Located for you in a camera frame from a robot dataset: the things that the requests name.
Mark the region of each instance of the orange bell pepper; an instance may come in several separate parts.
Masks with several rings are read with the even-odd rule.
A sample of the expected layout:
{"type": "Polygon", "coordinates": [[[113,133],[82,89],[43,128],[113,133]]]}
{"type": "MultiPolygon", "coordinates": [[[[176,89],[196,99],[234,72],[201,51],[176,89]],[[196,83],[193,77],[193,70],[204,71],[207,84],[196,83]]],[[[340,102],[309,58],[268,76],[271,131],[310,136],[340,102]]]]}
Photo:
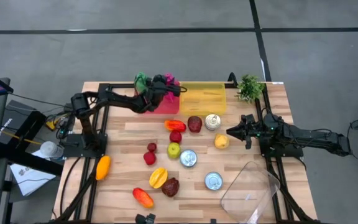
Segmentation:
{"type": "Polygon", "coordinates": [[[151,208],[154,206],[153,199],[146,193],[146,191],[142,190],[141,188],[135,188],[132,191],[132,194],[134,195],[135,199],[143,205],[145,208],[151,208]]]}
{"type": "Polygon", "coordinates": [[[186,125],[178,120],[166,120],[164,122],[164,125],[169,131],[179,131],[179,132],[186,131],[186,125]]]}

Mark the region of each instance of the yellow plastic bin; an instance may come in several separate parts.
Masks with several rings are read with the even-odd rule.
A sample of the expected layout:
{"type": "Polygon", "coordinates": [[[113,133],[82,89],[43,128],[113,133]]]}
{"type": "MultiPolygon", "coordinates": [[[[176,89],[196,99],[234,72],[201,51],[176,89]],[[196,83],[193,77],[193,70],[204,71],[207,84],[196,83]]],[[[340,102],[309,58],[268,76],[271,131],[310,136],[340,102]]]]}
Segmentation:
{"type": "Polygon", "coordinates": [[[180,113],[183,115],[222,115],[226,112],[226,91],[219,82],[181,82],[187,88],[180,95],[180,113]]]}

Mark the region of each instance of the green plant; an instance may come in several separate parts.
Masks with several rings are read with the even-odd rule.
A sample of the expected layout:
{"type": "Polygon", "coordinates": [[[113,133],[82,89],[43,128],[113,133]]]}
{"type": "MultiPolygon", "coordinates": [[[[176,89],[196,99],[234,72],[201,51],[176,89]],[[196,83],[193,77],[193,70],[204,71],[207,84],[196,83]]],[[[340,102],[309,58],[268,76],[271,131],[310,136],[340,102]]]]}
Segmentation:
{"type": "Polygon", "coordinates": [[[258,78],[254,75],[243,75],[241,77],[241,83],[237,86],[240,92],[237,92],[240,100],[245,100],[248,103],[252,103],[255,99],[259,99],[262,90],[265,88],[263,83],[258,82],[258,78]]]}

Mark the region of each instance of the wooden table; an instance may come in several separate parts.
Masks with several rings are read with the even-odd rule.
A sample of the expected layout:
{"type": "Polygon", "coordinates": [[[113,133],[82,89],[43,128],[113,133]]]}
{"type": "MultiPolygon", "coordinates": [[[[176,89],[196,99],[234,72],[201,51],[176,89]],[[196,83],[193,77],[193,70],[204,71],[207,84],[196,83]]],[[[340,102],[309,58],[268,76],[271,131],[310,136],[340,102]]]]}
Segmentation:
{"type": "MultiPolygon", "coordinates": [[[[85,82],[83,91],[97,91],[99,84],[100,82],[85,82]]],[[[284,85],[267,83],[267,89],[272,112],[292,124],[284,85]]],[[[133,89],[122,88],[114,91],[125,95],[133,95],[134,92],[133,89]]],[[[156,223],[209,223],[212,218],[216,218],[218,223],[235,223],[221,208],[221,197],[247,162],[254,161],[265,168],[265,161],[260,155],[256,139],[253,139],[252,148],[249,150],[245,149],[245,142],[231,136],[227,149],[214,147],[216,133],[225,134],[227,128],[239,123],[240,115],[253,113],[257,119],[255,105],[237,100],[235,94],[236,89],[226,89],[227,110],[226,114],[221,116],[222,126],[217,131],[208,131],[203,127],[199,134],[191,134],[189,131],[184,133],[181,148],[192,149],[198,155],[198,162],[192,169],[186,169],[179,161],[168,158],[166,149],[170,143],[169,132],[163,124],[166,119],[179,119],[186,123],[187,116],[136,114],[129,109],[110,107],[106,129],[109,139],[106,154],[112,157],[112,165],[106,180],[98,182],[92,222],[134,223],[138,213],[153,213],[157,216],[156,223]],[[146,146],[150,142],[157,143],[157,163],[151,167],[143,160],[146,146]],[[179,192],[173,198],[166,197],[160,189],[153,189],[149,185],[149,177],[158,167],[166,168],[168,177],[175,177],[180,182],[179,192]],[[219,172],[224,180],[223,188],[216,192],[208,190],[204,185],[204,177],[211,171],[219,172]],[[155,202],[153,209],[143,208],[136,202],[132,196],[132,189],[135,187],[140,187],[150,194],[155,202]]],[[[79,122],[75,124],[75,131],[81,131],[79,122]]],[[[69,159],[65,162],[62,180],[66,179],[74,160],[69,159]]],[[[84,159],[81,159],[71,173],[63,199],[63,210],[78,192],[83,161],[84,159]]],[[[306,214],[311,218],[317,218],[305,168],[294,158],[283,158],[283,163],[290,193],[306,214]]],[[[53,209],[58,216],[62,186],[63,181],[60,182],[53,209]]],[[[286,218],[280,193],[279,201],[282,217],[286,218]]],[[[87,203],[88,195],[85,195],[81,218],[85,217],[87,203]]],[[[272,202],[265,209],[259,222],[275,223],[272,202]]]]}

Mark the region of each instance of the plastic fruit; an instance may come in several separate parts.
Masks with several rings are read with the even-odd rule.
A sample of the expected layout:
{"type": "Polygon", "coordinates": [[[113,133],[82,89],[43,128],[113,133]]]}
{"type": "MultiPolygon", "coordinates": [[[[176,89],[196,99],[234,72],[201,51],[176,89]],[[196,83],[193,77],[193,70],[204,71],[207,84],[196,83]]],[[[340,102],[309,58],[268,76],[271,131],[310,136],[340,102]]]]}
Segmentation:
{"type": "Polygon", "coordinates": [[[141,204],[143,205],[143,207],[145,208],[151,208],[154,205],[154,201],[153,199],[148,195],[148,193],[146,193],[146,191],[140,189],[140,188],[135,188],[132,191],[132,194],[134,196],[134,198],[141,204]]]}
{"type": "Polygon", "coordinates": [[[103,180],[109,174],[110,163],[111,159],[109,156],[100,158],[98,166],[96,167],[96,180],[103,180]]]}
{"type": "Polygon", "coordinates": [[[151,165],[153,165],[155,163],[155,161],[157,160],[157,157],[152,152],[146,152],[143,155],[143,159],[144,159],[144,161],[146,162],[147,165],[151,166],[151,165]]]}
{"type": "Polygon", "coordinates": [[[153,188],[157,189],[160,188],[165,183],[165,181],[167,181],[167,178],[168,171],[165,168],[160,167],[156,169],[150,176],[149,184],[153,188]]]}
{"type": "Polygon", "coordinates": [[[178,120],[166,120],[164,122],[165,128],[167,128],[169,131],[179,131],[184,132],[186,131],[186,125],[178,120]]]}
{"type": "Polygon", "coordinates": [[[216,134],[215,147],[218,149],[224,149],[229,146],[229,138],[224,134],[216,134]]]}
{"type": "Polygon", "coordinates": [[[171,134],[169,135],[169,140],[171,140],[171,142],[176,142],[176,143],[180,143],[181,142],[181,134],[179,131],[172,131],[171,134]]]}
{"type": "Polygon", "coordinates": [[[157,150],[157,145],[154,142],[149,143],[147,145],[147,150],[149,150],[150,152],[155,152],[157,150]]]}
{"type": "Polygon", "coordinates": [[[179,181],[175,178],[171,178],[162,185],[162,193],[168,197],[173,197],[178,193],[179,190],[179,181]]]}
{"type": "Polygon", "coordinates": [[[203,126],[203,120],[197,116],[191,116],[187,120],[187,126],[192,133],[199,133],[203,126]]]}
{"type": "Polygon", "coordinates": [[[180,145],[176,142],[171,142],[168,145],[167,154],[171,159],[178,158],[180,156],[180,145]]]}

